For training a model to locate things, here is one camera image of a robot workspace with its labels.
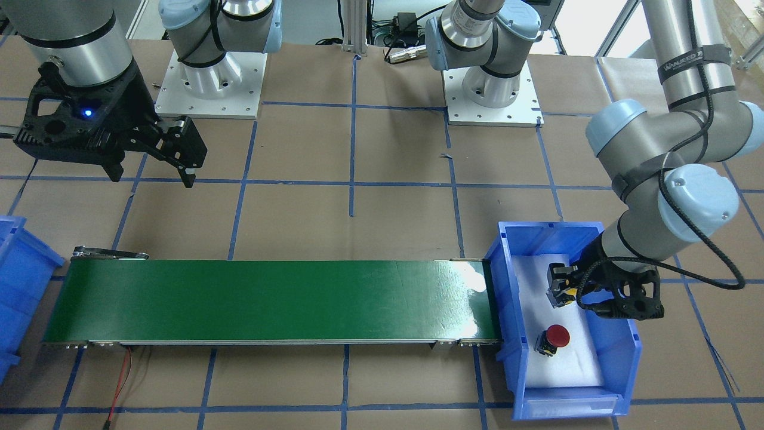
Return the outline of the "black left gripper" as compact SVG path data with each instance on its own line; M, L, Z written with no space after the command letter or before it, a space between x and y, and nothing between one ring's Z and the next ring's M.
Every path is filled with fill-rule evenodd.
M575 301L581 308L626 308L630 299L623 288L633 280L633 272L625 271L610 261L606 255L602 236L597 236L581 253L572 266L549 264L547 297L554 308L561 308L560 294L568 288L576 288ZM596 291L608 291L611 298L597 304L584 303L583 296Z

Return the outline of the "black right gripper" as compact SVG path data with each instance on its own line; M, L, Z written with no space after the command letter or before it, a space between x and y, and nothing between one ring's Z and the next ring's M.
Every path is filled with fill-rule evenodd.
M174 166L185 188L193 187L207 147L188 115L158 117L136 60L111 81L92 85L90 97L101 101L95 114L98 128L90 137L90 164L102 166L118 183L125 173L125 152L144 152Z

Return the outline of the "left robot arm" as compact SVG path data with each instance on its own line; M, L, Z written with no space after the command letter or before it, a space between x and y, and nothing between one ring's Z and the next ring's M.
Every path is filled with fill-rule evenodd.
M585 130L594 155L627 210L578 259L549 266L547 296L603 318L660 318L666 260L703 242L740 290L739 269L710 236L737 213L734 185L712 168L762 145L762 109L740 100L712 1L644 1L667 112L635 100L598 112ZM463 85L485 107L512 103L538 32L538 14L521 1L453 1L426 25L435 70L469 68Z

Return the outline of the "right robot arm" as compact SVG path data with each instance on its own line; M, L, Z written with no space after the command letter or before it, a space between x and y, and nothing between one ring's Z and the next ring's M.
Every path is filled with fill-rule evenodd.
M161 1L174 46L153 100L110 1L3 1L40 62L19 127L2 137L42 160L95 164L119 182L126 152L172 165L187 188L207 147L194 117L255 119L279 1Z

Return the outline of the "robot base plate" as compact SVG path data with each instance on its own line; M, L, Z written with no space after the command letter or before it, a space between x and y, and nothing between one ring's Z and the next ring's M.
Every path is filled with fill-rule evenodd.
M155 103L164 118L257 119L267 54L228 52L220 63L194 68L172 54Z
M545 122L528 63L507 79L480 66L445 70L442 76L451 125L535 127Z

